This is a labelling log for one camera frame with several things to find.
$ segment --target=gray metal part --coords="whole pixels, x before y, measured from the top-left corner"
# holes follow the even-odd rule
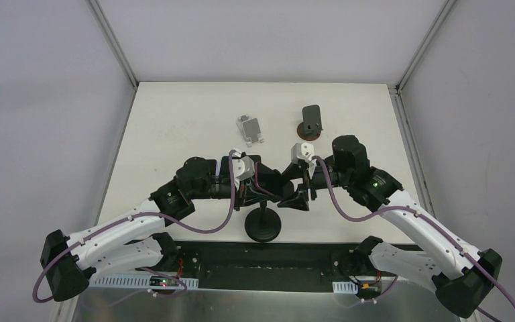
[[[258,143],[260,141],[260,134],[262,133],[262,131],[260,129],[258,119],[253,118],[244,121],[242,122],[242,126],[245,136],[249,138],[251,143]]]
[[[384,281],[387,287],[390,279]],[[88,307],[108,305],[133,290],[88,288],[79,301]],[[78,302],[73,321],[386,321],[455,322],[459,319],[444,308],[428,290],[405,281],[377,304],[352,294],[308,292],[254,292],[238,290],[195,290],[175,299],[154,299],[137,294],[107,310],[88,311]]]

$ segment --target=black stand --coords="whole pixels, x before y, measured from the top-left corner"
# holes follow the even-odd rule
[[[251,239],[267,243],[274,240],[281,232],[281,219],[275,211],[268,208],[267,201],[262,201],[258,209],[247,214],[244,228]]]

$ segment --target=white table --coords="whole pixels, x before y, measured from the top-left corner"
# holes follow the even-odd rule
[[[371,164],[388,171],[416,198],[408,158],[386,85],[305,83],[141,83],[99,217],[104,222],[129,210],[172,179],[192,156],[219,160],[231,148],[259,154],[264,164],[283,171],[290,149],[303,142],[296,134],[301,109],[321,106],[321,137],[311,143],[323,158],[332,154],[337,136],[354,134],[368,151]],[[257,117],[265,142],[250,148],[236,119]],[[341,207],[350,215],[368,214],[342,190],[335,190]],[[224,220],[228,200],[194,201],[196,212],[183,222],[210,229]],[[177,225],[168,228],[177,240],[250,242],[243,222],[259,207],[234,212],[229,225],[212,235],[199,235]],[[364,223],[344,220],[327,191],[310,202],[310,211],[281,209],[270,203],[282,220],[275,242],[361,242],[375,235],[387,242],[412,244],[399,229],[377,217]]]

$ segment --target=black joint cover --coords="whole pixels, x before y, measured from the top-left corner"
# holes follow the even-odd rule
[[[149,200],[153,200],[157,204],[161,213],[177,220],[181,220],[194,213],[194,204],[191,200],[186,200],[182,193],[180,193],[176,179],[157,189],[157,191],[151,194]],[[170,220],[165,219],[165,227],[171,223]]]
[[[376,211],[388,203],[388,197],[403,188],[402,184],[386,171],[371,167],[366,176],[357,179],[346,190],[356,203],[370,211]]]
[[[347,186],[370,170],[366,147],[355,136],[339,136],[333,140],[335,170],[341,173],[342,186]]]
[[[321,121],[321,108],[318,105],[303,107],[303,133],[307,136],[315,136],[323,130]]]
[[[42,268],[44,269],[48,263],[66,248],[68,248],[68,245],[61,230],[48,234],[40,256]],[[91,274],[93,274],[93,271],[87,270],[83,272],[76,265],[76,260],[70,254],[66,254],[46,273],[46,280],[52,291],[52,298],[56,302],[61,302],[80,294],[90,284],[88,278]]]
[[[176,171],[178,189],[187,199],[210,199],[211,177],[216,171],[216,160],[195,156]]]
[[[497,252],[486,250],[481,254],[479,264],[498,279],[502,257]],[[449,280],[443,273],[431,280],[437,287],[435,295],[439,302],[453,314],[464,318],[473,314],[494,286],[477,267],[466,270],[463,276],[455,280]]]
[[[161,246],[161,254],[163,255],[161,262],[157,263],[155,266],[156,270],[170,270],[178,256],[178,248],[174,240],[168,233],[154,233],[151,237],[159,243],[159,246]]]
[[[352,253],[345,254],[339,261],[339,268],[342,274],[346,276],[362,275],[376,271],[376,268],[370,262],[369,256],[372,254],[372,250],[380,243],[382,243],[382,239],[368,236]]]

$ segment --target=purple cable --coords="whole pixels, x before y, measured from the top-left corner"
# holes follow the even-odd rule
[[[341,216],[343,216],[344,219],[348,221],[352,221],[353,223],[361,223],[362,221],[367,221],[368,219],[374,218],[378,215],[381,215],[382,213],[385,213],[386,211],[390,210],[404,210],[405,207],[399,207],[399,206],[393,206],[388,207],[385,209],[379,209],[377,211],[374,211],[373,213],[366,215],[364,217],[360,218],[354,218],[348,216],[344,210],[342,210],[341,206],[339,205],[337,198],[335,197],[335,191],[333,190],[333,183],[331,182],[331,176],[329,175],[329,170],[327,169],[327,165],[325,164],[325,161],[320,156],[313,156],[313,159],[319,161],[319,164],[321,165],[321,168],[323,168],[323,174],[325,175],[325,180],[327,182],[327,189],[329,190],[329,195],[331,196],[331,200],[333,201],[333,205],[339,212]]]
[[[488,313],[487,311],[481,309],[480,307],[477,308],[477,311],[479,311],[480,313],[483,313],[486,317],[488,317],[489,319],[491,319],[494,322],[502,322],[501,320],[493,317],[490,313]]]
[[[327,165],[325,164],[325,161],[320,157],[320,156],[313,156],[313,159],[319,161],[319,164],[321,165],[321,168],[323,168],[323,174],[325,175],[325,180],[327,182],[327,188],[329,190],[329,194],[331,196],[331,200],[333,202],[333,205],[335,206],[336,210],[339,212],[339,214],[341,214],[341,216],[343,216],[346,220],[349,220],[349,221],[352,221],[352,222],[355,222],[355,223],[358,223],[358,222],[361,222],[361,221],[366,221],[372,217],[375,217],[376,215],[380,215],[382,213],[385,213],[387,211],[391,211],[391,210],[402,210],[402,211],[407,211],[409,213],[412,213],[412,214],[416,214],[417,211],[415,211],[414,209],[411,209],[411,208],[408,208],[408,207],[401,207],[401,206],[392,206],[392,207],[386,207],[386,208],[382,208],[382,209],[378,209],[377,211],[374,211],[373,213],[369,214],[369,215],[366,215],[364,217],[360,217],[360,218],[354,218],[354,217],[350,217],[348,216],[342,209],[341,207],[339,206],[339,203],[337,202],[337,199],[335,198],[335,193],[333,192],[333,183],[331,182],[331,176],[329,175],[329,170],[327,169]],[[420,214],[418,216],[418,218],[421,218],[423,219],[425,222],[427,222],[431,227],[435,228],[435,230],[437,230],[443,237],[445,237],[445,239],[447,239],[451,244],[453,244],[453,246],[455,246],[455,248],[457,248],[457,250],[459,251],[462,251],[463,248],[461,247],[461,245],[459,245],[459,243],[457,243],[443,228],[441,228],[439,225],[437,225],[433,220],[429,219],[427,216],[423,215],[423,214]],[[481,264],[479,264],[471,255],[469,255],[468,253],[464,253],[464,256],[465,258],[467,258],[474,266],[477,267],[477,269],[494,285],[496,286],[496,288],[498,288],[498,290],[500,290],[500,292],[508,299],[508,301],[510,302],[510,304],[514,307],[514,310],[515,310],[515,300],[514,298],[512,297],[512,295],[510,295],[510,293],[494,278],[492,277],[491,274],[489,274],[484,268],[483,266],[481,266]],[[485,311],[483,309],[480,309],[480,308],[477,308],[479,309],[479,312],[485,314]],[[487,317],[489,318],[492,318],[493,321],[499,321],[498,319],[496,319],[495,317],[493,317],[492,315],[490,315],[489,313],[485,314]]]
[[[427,216],[425,215],[419,215],[418,218],[421,218],[423,219],[425,222],[427,222],[431,227],[435,228],[435,230],[437,230],[443,237],[445,237],[445,239],[449,240],[450,243],[453,244],[453,246],[455,246],[455,248],[457,248],[457,250],[459,250],[460,252],[463,251],[463,248],[461,247],[461,245],[459,245],[443,228],[439,227],[439,225],[437,225],[433,220],[429,219]],[[512,295],[510,295],[510,293],[506,290],[506,288],[504,288],[494,277],[492,277],[491,274],[489,274],[484,268],[483,266],[481,266],[481,264],[479,264],[474,258],[473,256],[469,255],[469,253],[467,252],[464,252],[463,255],[465,256],[465,258],[467,258],[469,260],[469,262],[471,262],[494,286],[496,286],[496,288],[498,288],[498,290],[500,290],[500,292],[504,295],[504,297],[506,297],[508,299],[508,301],[510,302],[510,304],[514,307],[514,310],[515,310],[515,299],[514,297],[512,297]],[[492,315],[490,314],[485,314],[487,315],[487,317],[491,318],[493,317]]]
[[[269,196],[272,196],[272,197],[275,197],[275,195],[269,191],[267,191],[266,189],[263,189],[262,187],[260,187],[260,182],[258,181],[258,164],[260,164],[259,162],[256,162],[255,163],[255,187],[265,193],[266,195],[269,195]]]
[[[140,218],[140,217],[146,217],[146,216],[158,216],[158,217],[161,217],[161,218],[165,218],[183,228],[186,228],[187,230],[190,230],[190,231],[193,231],[195,233],[215,233],[221,229],[223,229],[224,227],[226,227],[226,225],[228,224],[228,222],[230,221],[230,218],[232,218],[232,213],[234,212],[234,199],[235,199],[235,191],[236,191],[236,186],[235,186],[235,181],[234,181],[234,177],[233,177],[233,173],[234,173],[234,167],[233,167],[233,163],[232,163],[232,157],[234,155],[234,153],[236,153],[236,150],[231,150],[230,153],[228,153],[228,166],[229,166],[229,170],[230,170],[230,207],[228,208],[228,215],[226,216],[226,219],[224,219],[224,222],[222,222],[222,224],[220,224],[220,226],[214,228],[214,229],[208,229],[208,230],[204,230],[204,229],[198,229],[198,228],[194,228],[194,227],[191,227],[185,223],[181,223],[179,220],[167,215],[167,214],[164,214],[164,213],[138,213],[137,215],[132,215],[133,219],[137,219],[137,218]],[[87,242],[89,241],[90,239],[94,238],[95,236],[99,235],[100,233],[103,233],[104,231],[107,231],[111,228],[114,228],[115,226],[117,225],[120,225],[122,223],[125,223],[129,221],[128,218],[122,218],[120,220],[117,220],[117,221],[114,221],[112,223],[110,223],[109,225],[106,225],[96,231],[94,231],[93,233],[87,235],[86,237],[83,238],[84,242]],[[40,275],[38,276],[38,278],[36,279],[36,283],[34,284],[34,287],[32,288],[32,299],[33,301],[37,302],[37,303],[46,303],[50,300],[52,300],[52,296],[46,298],[46,299],[39,299],[38,298],[38,288],[40,287],[40,284],[42,283],[42,280],[44,279],[44,277],[46,276],[46,273],[48,273],[48,271],[62,258],[64,257],[65,255],[67,255],[68,253],[70,253],[71,251],[73,251],[74,248],[80,246],[80,242],[79,241],[76,241],[73,245],[71,245],[70,247],[66,248],[64,251],[62,251],[60,254],[58,254],[53,260],[50,261],[50,263],[48,263],[48,265],[46,265],[46,267],[42,270],[42,272],[40,273]]]
[[[394,286],[394,285],[396,284],[396,282],[397,282],[397,281],[398,281],[398,277],[396,276],[396,277],[394,277],[394,279],[393,279],[393,281],[390,283],[390,285],[387,287],[387,289],[386,289],[384,292],[382,292],[380,295],[378,295],[377,297],[375,297],[375,298],[374,298],[374,300],[379,300],[379,299],[381,299],[384,295],[386,295],[386,293],[388,293],[388,291],[392,288],[392,286]],[[355,306],[357,306],[358,304],[361,304],[361,303],[363,304],[363,302],[362,302],[362,301],[358,301],[358,302],[356,302],[356,303],[354,303],[354,304],[352,304],[352,305],[350,305],[350,306],[346,307],[346,306],[344,306],[344,305],[340,305],[340,304],[337,302],[337,304],[338,304],[338,305],[340,305],[340,306],[341,306],[342,308],[344,308],[344,309],[352,309],[353,307],[355,307]]]
[[[168,276],[167,274],[163,274],[161,272],[156,272],[150,268],[147,268],[147,267],[141,267],[142,270],[146,271],[146,272],[149,272],[151,274],[155,274],[155,275],[158,275],[158,276],[161,276],[161,277],[164,277],[164,278],[168,278],[170,280],[175,280],[178,284],[180,284],[183,289],[182,290],[179,290],[178,292],[173,292],[171,294],[160,294],[160,293],[154,293],[154,294],[157,294],[157,297],[179,297],[180,295],[183,295],[184,293],[186,293],[186,284],[181,281],[180,279],[178,278],[175,278],[173,276]]]

